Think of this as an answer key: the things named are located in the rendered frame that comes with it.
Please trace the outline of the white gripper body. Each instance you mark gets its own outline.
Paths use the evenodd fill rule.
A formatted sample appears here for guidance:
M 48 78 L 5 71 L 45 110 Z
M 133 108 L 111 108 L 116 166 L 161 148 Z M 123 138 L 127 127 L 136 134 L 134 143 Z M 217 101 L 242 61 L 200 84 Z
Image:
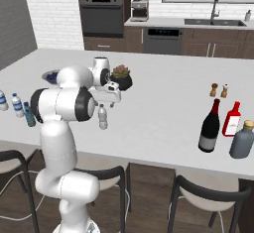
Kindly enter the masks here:
M 121 91 L 119 89 L 116 91 L 103 91 L 90 88 L 89 92 L 97 102 L 118 103 L 121 101 Z

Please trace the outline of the clear plastic water bottle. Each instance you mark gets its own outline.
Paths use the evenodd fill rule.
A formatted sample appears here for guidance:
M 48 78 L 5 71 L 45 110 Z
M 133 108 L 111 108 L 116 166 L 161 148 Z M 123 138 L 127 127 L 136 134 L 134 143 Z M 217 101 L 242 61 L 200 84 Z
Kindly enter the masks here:
M 6 111 L 9 108 L 5 94 L 0 90 L 0 110 Z
M 108 127 L 107 112 L 103 104 L 99 105 L 98 109 L 99 128 L 105 130 Z
M 24 116 L 24 110 L 21 99 L 16 93 L 13 93 L 12 96 L 13 96 L 12 105 L 16 113 L 16 116 L 22 118 Z

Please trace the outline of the potted succulent in black pot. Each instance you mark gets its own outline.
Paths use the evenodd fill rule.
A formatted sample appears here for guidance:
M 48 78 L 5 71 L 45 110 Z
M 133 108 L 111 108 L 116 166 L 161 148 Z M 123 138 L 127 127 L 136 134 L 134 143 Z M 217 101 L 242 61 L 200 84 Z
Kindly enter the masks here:
M 113 68 L 110 79 L 119 84 L 119 89 L 121 91 L 126 91 L 133 84 L 130 76 L 130 69 L 124 64 L 120 64 Z

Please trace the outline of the blue patterned plate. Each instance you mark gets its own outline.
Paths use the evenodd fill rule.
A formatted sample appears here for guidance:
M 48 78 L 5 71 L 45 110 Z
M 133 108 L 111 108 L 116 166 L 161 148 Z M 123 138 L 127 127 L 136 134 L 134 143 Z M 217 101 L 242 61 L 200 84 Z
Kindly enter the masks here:
M 57 70 L 47 71 L 42 75 L 42 79 L 50 84 L 56 84 L 58 73 L 59 72 Z

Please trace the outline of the teal plastic bottle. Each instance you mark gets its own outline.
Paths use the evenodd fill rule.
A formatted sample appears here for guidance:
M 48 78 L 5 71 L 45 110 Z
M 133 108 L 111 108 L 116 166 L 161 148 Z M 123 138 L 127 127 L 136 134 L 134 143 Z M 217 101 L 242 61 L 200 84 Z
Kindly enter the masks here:
M 24 103 L 24 111 L 25 111 L 25 117 L 26 117 L 28 126 L 34 127 L 36 125 L 36 120 L 28 102 Z

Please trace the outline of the black chair cream seat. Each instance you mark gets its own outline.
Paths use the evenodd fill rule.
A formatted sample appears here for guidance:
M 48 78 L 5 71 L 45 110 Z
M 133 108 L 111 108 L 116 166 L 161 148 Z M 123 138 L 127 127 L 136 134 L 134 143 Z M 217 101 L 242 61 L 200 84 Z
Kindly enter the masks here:
M 126 221 L 128 213 L 132 211 L 131 200 L 131 175 L 130 164 L 122 163 L 112 169 L 107 170 L 83 170 L 84 173 L 94 175 L 100 182 L 100 189 L 106 190 L 113 186 L 120 189 L 120 231 L 126 233 Z
M 235 233 L 236 225 L 240 215 L 241 207 L 243 201 L 249 197 L 251 194 L 250 186 L 243 186 L 239 191 L 235 192 L 226 192 L 219 190 L 212 190 L 209 188 L 196 185 L 188 181 L 182 175 L 174 176 L 173 190 L 171 194 L 171 202 L 169 209 L 169 222 L 168 222 L 168 233 L 173 233 L 175 214 L 177 210 L 177 203 L 180 197 L 180 188 L 194 194 L 198 197 L 202 197 L 212 201 L 224 201 L 224 202 L 233 202 L 234 203 L 234 212 L 229 228 L 229 233 Z
M 28 200 L 30 204 L 31 216 L 34 223 L 35 233 L 40 233 L 34 197 L 31 188 L 31 181 L 28 172 L 28 162 L 22 155 L 22 153 L 19 151 L 16 150 L 0 151 L 0 163 L 9 162 L 12 160 L 14 160 L 12 166 L 5 167 L 3 170 L 0 170 L 0 175 L 8 172 L 15 173 L 16 177 L 19 179 L 23 191 L 28 194 Z

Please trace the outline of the grey dishwasher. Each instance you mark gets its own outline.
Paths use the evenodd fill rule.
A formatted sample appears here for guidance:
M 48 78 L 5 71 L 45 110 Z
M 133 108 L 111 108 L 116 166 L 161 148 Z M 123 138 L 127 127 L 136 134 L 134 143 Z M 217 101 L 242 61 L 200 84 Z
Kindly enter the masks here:
M 178 28 L 147 28 L 144 31 L 144 53 L 179 56 L 183 31 Z

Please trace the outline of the silver coffee machine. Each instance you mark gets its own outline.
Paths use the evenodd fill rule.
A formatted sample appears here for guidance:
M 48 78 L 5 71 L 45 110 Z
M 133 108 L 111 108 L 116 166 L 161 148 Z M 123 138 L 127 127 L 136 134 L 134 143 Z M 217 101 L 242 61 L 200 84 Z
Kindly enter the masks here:
M 132 0 L 131 2 L 131 21 L 146 22 L 149 19 L 149 1 Z

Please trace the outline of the dark wine bottle red cap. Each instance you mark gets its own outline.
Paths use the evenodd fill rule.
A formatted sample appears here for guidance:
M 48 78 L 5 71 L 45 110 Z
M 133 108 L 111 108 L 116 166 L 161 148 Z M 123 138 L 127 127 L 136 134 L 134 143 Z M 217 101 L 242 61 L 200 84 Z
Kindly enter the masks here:
M 215 99 L 213 101 L 211 111 L 202 123 L 198 147 L 206 153 L 210 153 L 214 150 L 216 139 L 218 136 L 220 127 L 218 117 L 219 102 L 219 99 Z

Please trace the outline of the brown pepper shaker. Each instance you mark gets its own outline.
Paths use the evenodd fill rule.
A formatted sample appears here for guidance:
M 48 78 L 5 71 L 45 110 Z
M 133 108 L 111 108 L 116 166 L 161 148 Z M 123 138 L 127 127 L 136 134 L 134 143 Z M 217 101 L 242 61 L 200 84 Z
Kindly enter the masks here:
M 218 87 L 217 83 L 213 83 L 211 85 L 211 91 L 210 91 L 210 94 L 209 94 L 211 97 L 215 97 L 215 95 L 216 95 L 216 88 L 217 87 Z

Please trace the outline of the brown salt shaker white top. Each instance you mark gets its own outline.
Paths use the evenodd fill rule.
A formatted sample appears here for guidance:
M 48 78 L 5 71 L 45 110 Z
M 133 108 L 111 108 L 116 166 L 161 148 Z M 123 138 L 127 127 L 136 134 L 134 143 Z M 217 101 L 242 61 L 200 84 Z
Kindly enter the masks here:
M 229 88 L 229 86 L 227 83 L 222 86 L 222 91 L 221 91 L 220 97 L 226 98 L 228 88 Z

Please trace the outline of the red glass bottle white label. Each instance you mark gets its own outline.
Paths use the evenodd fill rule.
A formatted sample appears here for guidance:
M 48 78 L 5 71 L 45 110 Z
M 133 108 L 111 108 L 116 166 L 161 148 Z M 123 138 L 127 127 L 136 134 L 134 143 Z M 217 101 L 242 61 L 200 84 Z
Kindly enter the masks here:
M 240 102 L 235 101 L 233 108 L 227 113 L 224 125 L 222 128 L 222 135 L 225 137 L 233 137 L 239 125 L 241 114 L 239 112 Z

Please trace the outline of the dark brown base cupboards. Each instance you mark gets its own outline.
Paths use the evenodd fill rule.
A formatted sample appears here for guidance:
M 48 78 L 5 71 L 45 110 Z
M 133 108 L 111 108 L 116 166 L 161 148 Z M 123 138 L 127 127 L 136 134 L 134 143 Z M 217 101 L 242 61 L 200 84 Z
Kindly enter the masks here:
M 127 26 L 122 38 L 85 37 L 83 41 L 89 51 L 143 53 L 145 29 Z M 184 28 L 181 55 L 254 59 L 254 29 Z

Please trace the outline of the dark sink basin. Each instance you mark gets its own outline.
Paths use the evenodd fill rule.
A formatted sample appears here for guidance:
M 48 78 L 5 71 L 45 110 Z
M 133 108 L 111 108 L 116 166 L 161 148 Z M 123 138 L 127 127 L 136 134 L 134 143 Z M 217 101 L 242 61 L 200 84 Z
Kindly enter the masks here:
M 210 20 L 210 19 L 185 19 L 185 25 L 246 27 L 246 24 L 240 20 Z

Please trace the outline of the grey glass bottle cork stopper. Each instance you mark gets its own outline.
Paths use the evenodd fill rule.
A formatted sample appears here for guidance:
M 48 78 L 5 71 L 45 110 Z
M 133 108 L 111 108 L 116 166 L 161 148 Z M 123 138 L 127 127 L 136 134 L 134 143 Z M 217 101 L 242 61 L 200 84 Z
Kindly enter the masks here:
M 229 151 L 229 155 L 233 159 L 244 159 L 249 156 L 254 144 L 253 129 L 254 122 L 252 120 L 245 120 L 243 128 L 234 135 Z

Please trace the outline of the silver tap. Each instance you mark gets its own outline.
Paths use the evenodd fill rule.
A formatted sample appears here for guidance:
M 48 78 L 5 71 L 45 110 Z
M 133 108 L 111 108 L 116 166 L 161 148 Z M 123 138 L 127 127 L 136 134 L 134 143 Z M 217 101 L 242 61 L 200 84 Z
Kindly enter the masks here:
M 216 4 L 219 2 L 219 0 L 214 0 L 213 1 L 213 7 L 212 7 L 212 10 L 211 10 L 211 15 L 210 15 L 210 20 L 213 20 L 214 18 L 216 17 L 219 17 L 219 13 L 220 11 L 216 11 Z

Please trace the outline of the black wall oven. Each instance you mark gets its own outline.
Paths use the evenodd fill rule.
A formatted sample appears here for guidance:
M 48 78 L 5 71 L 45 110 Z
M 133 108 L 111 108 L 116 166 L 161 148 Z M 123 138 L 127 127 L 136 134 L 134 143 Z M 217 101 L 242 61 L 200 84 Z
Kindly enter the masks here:
M 122 0 L 79 0 L 79 9 L 85 37 L 123 37 Z

